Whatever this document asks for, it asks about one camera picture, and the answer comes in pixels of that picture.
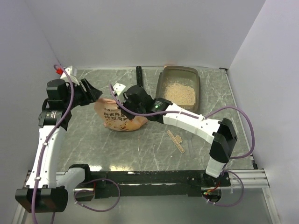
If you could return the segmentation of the orange cat litter bag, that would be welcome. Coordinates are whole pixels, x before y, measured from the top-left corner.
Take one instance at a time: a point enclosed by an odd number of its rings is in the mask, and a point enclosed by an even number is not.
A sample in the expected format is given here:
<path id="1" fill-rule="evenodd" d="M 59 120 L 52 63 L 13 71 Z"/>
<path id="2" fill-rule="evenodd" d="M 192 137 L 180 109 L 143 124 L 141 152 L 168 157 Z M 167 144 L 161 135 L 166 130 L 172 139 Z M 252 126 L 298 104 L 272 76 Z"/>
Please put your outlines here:
<path id="1" fill-rule="evenodd" d="M 129 120 L 118 109 L 118 105 L 112 99 L 99 98 L 94 103 L 94 110 L 104 122 L 104 126 L 119 132 L 135 131 L 145 125 L 148 120 L 145 117 L 135 116 Z"/>

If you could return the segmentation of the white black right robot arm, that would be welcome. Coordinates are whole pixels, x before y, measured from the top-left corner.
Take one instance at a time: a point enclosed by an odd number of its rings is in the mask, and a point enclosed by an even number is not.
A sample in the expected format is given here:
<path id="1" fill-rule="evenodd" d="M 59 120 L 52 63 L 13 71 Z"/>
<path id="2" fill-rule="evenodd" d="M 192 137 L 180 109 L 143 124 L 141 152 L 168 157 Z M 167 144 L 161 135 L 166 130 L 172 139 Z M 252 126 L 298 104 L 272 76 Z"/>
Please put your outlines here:
<path id="1" fill-rule="evenodd" d="M 129 120 L 136 116 L 145 117 L 149 121 L 183 129 L 211 144 L 204 181 L 209 186 L 220 181 L 221 172 L 230 160 L 237 142 L 231 120 L 208 119 L 197 115 L 164 98 L 152 98 L 138 85 L 127 88 L 123 84 L 115 84 L 114 88 L 121 113 Z"/>

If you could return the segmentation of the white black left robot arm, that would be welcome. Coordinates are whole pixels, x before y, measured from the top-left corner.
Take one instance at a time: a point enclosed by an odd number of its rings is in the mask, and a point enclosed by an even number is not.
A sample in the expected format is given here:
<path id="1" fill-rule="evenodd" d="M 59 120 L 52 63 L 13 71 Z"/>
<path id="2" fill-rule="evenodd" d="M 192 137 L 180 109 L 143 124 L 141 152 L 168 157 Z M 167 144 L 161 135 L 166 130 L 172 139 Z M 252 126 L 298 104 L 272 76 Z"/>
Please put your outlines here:
<path id="1" fill-rule="evenodd" d="M 25 186 L 16 190 L 17 202 L 29 213 L 63 212 L 69 194 L 76 186 L 91 185 L 92 175 L 87 164 L 71 165 L 57 178 L 57 162 L 71 112 L 68 108 L 96 102 L 102 91 L 85 78 L 70 85 L 63 79 L 47 83 L 47 95 L 38 118 L 39 143 L 35 162 Z"/>

